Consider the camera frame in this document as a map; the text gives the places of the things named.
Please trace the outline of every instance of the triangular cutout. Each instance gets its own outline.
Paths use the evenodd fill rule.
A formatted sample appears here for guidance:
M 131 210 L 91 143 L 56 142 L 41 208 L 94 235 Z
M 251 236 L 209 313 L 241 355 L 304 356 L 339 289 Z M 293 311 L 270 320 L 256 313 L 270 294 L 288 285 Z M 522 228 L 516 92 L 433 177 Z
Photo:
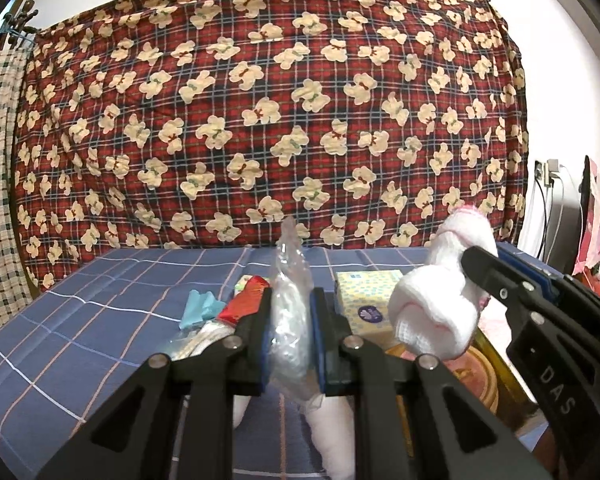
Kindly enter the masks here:
M 140 410 L 142 397 L 144 397 L 144 388 L 138 386 L 120 402 L 119 408 L 110 413 L 93 432 L 91 441 L 97 446 L 106 447 L 118 453 L 124 451 Z
M 445 388 L 443 395 L 462 451 L 472 453 L 496 443 L 493 430 L 453 388 Z

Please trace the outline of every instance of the teal cloth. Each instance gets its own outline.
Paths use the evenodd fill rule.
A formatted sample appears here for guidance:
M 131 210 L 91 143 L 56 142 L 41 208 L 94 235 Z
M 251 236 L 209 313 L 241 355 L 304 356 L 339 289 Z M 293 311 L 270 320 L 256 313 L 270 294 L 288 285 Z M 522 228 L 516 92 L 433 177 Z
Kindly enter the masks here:
M 187 298 L 187 305 L 184 307 L 184 313 L 178 327 L 180 330 L 186 330 L 194 325 L 204 323 L 215 318 L 226 303 L 216 300 L 211 292 L 200 294 L 197 290 L 192 290 Z

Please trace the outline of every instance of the black cable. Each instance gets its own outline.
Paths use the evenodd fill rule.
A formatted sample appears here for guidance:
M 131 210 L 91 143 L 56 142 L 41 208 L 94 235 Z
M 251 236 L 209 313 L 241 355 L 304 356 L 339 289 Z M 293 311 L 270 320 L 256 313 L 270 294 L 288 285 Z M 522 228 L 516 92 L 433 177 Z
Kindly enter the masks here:
M 548 225 L 547 225 L 547 217 L 546 217 L 546 198 L 544 197 L 544 191 L 542 191 L 542 185 L 538 181 L 537 177 L 534 179 L 534 181 L 536 184 L 538 184 L 538 187 L 540 188 L 540 195 L 542 195 L 542 205 L 544 206 L 543 210 L 542 210 L 542 212 L 544 213 L 544 232 L 542 233 L 542 242 L 540 243 L 540 248 L 538 249 L 538 254 L 536 254 L 536 259 L 539 260 L 540 254 L 542 253 L 542 249 L 544 249 L 544 244 L 546 242 L 546 231 L 547 231 Z

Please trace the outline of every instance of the round wooden box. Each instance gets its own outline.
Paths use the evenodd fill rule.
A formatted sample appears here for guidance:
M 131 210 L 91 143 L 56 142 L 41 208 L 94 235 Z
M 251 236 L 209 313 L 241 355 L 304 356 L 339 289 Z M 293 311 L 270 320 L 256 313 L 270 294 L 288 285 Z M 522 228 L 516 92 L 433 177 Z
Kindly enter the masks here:
M 386 351 L 387 354 L 412 361 L 414 355 L 399 344 Z M 498 380 L 488 359 L 477 349 L 469 349 L 458 359 L 445 362 L 446 367 L 491 411 L 498 410 Z

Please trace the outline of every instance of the white wall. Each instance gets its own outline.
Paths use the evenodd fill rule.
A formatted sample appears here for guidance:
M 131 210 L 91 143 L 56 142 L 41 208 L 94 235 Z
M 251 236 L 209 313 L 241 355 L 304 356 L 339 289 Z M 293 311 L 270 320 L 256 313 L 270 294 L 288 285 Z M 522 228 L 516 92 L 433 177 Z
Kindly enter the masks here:
M 36 0 L 39 14 L 31 25 L 46 27 L 109 0 Z M 530 174 L 534 160 L 558 158 L 579 183 L 584 155 L 600 167 L 600 61 L 583 33 L 557 0 L 491 0 L 509 23 L 526 71 Z M 577 9 L 571 13 L 577 15 Z M 559 184 L 556 203 L 560 200 Z M 529 186 L 527 198 L 531 196 Z M 568 184 L 565 204 L 578 210 L 578 195 Z M 542 232 L 538 192 L 528 202 L 519 246 L 535 253 Z M 574 225 L 563 222 L 560 231 Z

